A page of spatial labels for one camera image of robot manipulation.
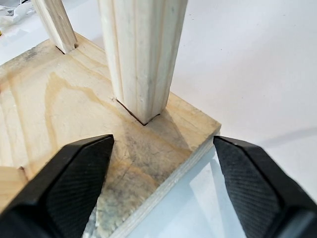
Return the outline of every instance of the fluted wooden post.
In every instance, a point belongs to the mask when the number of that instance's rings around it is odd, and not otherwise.
[[[54,44],[64,53],[75,49],[77,39],[61,0],[32,0]]]
[[[165,108],[187,0],[99,0],[113,91],[142,124]]]

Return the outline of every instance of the white table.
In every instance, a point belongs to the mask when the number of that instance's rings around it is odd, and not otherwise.
[[[103,46],[97,1],[65,7],[74,30]],[[314,0],[190,0],[171,87],[221,122],[221,135],[262,146],[315,201],[316,9]],[[0,37],[0,64],[47,38],[36,15],[24,19]],[[244,237],[215,150],[129,237]]]

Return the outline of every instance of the plywood base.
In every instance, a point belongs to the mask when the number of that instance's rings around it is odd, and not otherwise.
[[[23,169],[0,166],[0,213],[26,183]]]
[[[142,126],[113,97],[105,52],[76,35],[63,55],[45,41],[0,67],[0,165],[28,179],[63,145],[113,134],[109,172],[86,237],[124,237],[212,146],[220,124],[174,94]]]

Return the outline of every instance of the pine wood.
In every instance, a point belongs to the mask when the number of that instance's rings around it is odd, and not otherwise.
[[[220,124],[170,93],[142,126],[114,98],[105,52],[77,39],[66,55],[45,41],[0,66],[0,166],[23,166],[31,179],[63,145],[113,134],[97,220],[85,233],[122,238],[210,149]]]
[[[32,0],[50,39],[64,54],[75,49],[77,39],[61,0]]]
[[[165,108],[187,0],[99,0],[115,97],[143,124]]]
[[[0,166],[0,212],[26,183],[23,169]]]

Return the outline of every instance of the black clamp jaw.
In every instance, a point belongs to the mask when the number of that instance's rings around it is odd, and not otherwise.
[[[215,136],[225,184],[248,238],[316,238],[317,206],[259,146]]]
[[[102,135],[65,145],[0,215],[0,238],[80,238],[114,144]]]

